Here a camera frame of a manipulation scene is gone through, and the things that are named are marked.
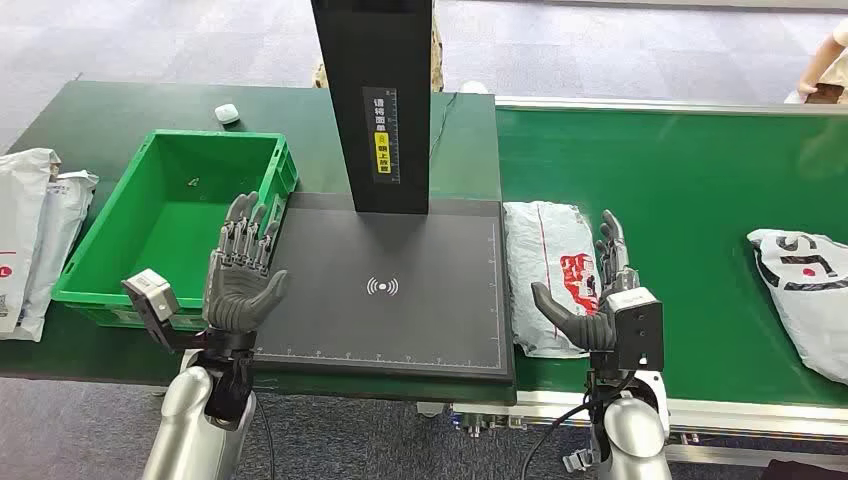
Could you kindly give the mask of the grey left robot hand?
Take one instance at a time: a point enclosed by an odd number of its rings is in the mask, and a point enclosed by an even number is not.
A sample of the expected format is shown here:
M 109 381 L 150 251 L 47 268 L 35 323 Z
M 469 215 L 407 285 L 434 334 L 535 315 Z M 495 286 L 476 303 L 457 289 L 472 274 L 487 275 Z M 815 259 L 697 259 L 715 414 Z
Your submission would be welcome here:
M 203 318 L 218 330 L 255 331 L 282 301 L 288 271 L 271 265 L 279 223 L 263 226 L 267 207 L 256 191 L 231 203 L 211 251 L 203 294 Z

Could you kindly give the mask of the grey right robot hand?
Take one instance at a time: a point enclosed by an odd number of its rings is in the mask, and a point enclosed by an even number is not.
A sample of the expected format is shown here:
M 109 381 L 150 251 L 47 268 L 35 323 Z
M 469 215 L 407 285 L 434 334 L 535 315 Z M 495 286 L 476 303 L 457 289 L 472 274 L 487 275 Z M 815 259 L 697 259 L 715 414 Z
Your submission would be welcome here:
M 624 231 L 616 215 L 609 209 L 602 212 L 600 232 L 596 240 L 601 253 L 602 292 L 599 310 L 594 314 L 576 315 L 553 299 L 550 289 L 541 282 L 532 282 L 531 290 L 537 309 L 575 346 L 583 351 L 612 351 L 616 343 L 614 314 L 607 298 L 615 293 L 640 287 L 638 271 L 630 266 Z

